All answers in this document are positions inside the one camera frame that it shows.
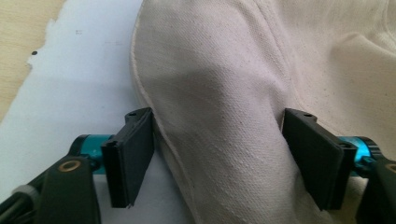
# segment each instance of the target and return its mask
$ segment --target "cream fabric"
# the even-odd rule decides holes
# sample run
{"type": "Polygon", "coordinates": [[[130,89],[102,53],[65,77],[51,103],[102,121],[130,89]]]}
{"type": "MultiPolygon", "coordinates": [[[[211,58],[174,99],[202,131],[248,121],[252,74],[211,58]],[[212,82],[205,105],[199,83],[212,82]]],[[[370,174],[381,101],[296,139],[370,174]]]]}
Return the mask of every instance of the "cream fabric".
{"type": "MultiPolygon", "coordinates": [[[[144,1],[134,81],[196,223],[337,222],[304,189],[283,110],[370,136],[395,160],[395,20],[384,0],[144,1]]],[[[364,188],[351,186],[343,222],[364,188]]]]}

